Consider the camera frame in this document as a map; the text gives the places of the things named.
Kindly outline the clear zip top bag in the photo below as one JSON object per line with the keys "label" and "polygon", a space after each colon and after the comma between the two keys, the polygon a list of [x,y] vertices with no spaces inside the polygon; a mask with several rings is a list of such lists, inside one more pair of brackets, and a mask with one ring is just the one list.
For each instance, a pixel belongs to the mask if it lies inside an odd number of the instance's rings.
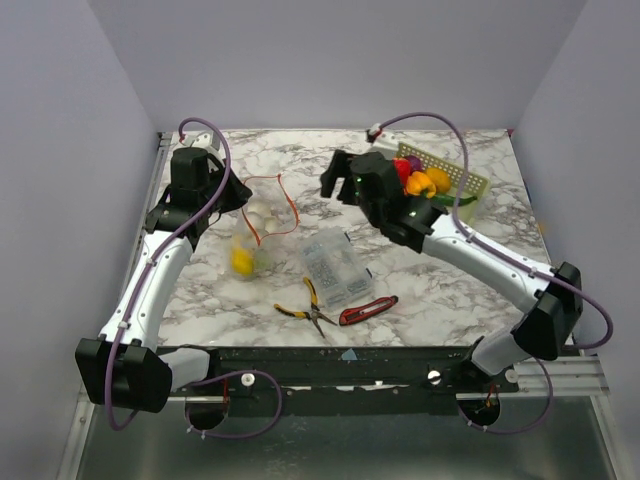
{"label": "clear zip top bag", "polygon": [[249,279],[273,269],[283,255],[285,237],[298,228],[300,219],[281,173],[250,176],[243,185],[252,196],[239,210],[229,265],[234,275]]}

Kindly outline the yellow toy bell pepper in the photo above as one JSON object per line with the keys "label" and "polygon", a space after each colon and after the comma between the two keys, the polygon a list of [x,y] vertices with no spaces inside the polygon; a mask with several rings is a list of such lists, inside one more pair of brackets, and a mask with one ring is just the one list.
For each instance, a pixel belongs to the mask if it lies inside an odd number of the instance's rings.
{"label": "yellow toy bell pepper", "polygon": [[408,195],[432,198],[437,194],[437,186],[424,172],[414,171],[407,179],[405,190]]}

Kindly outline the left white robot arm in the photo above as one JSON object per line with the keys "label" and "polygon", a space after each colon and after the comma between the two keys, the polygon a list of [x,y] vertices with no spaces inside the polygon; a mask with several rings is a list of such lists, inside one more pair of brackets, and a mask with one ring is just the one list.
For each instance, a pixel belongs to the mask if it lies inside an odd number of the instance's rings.
{"label": "left white robot arm", "polygon": [[211,221],[252,195],[213,147],[182,147],[170,159],[170,182],[146,215],[140,256],[116,311],[95,339],[81,339],[75,360],[98,405],[157,413],[171,392],[190,385],[214,393],[220,368],[198,347],[158,353],[159,329],[183,268]]}

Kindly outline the yellow toy mango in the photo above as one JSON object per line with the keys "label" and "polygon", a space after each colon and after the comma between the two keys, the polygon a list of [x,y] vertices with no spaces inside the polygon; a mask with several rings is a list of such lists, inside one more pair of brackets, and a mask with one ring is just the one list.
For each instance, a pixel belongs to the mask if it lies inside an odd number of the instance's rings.
{"label": "yellow toy mango", "polygon": [[232,270],[243,276],[251,276],[254,273],[254,253],[242,247],[233,247],[230,254]]}

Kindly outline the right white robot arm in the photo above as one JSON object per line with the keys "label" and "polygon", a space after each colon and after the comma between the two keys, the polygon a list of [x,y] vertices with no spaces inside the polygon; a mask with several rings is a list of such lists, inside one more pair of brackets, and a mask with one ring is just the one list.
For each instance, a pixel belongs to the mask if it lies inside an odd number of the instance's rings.
{"label": "right white robot arm", "polygon": [[337,150],[320,181],[322,197],[359,207],[391,242],[461,269],[522,312],[515,325],[480,337],[455,367],[467,389],[485,390],[514,363],[559,356],[583,310],[575,293],[581,285],[577,267],[564,262],[553,268],[534,260],[522,268],[510,265],[513,251],[456,224],[437,203],[405,194],[394,164],[379,152]]}

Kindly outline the red toy apple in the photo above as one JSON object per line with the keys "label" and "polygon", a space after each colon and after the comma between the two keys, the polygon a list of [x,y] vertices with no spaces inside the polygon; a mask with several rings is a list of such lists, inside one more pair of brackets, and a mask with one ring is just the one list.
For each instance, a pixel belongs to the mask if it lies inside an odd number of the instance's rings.
{"label": "red toy apple", "polygon": [[402,185],[405,185],[412,173],[411,164],[406,158],[394,158],[392,160],[396,173]]}

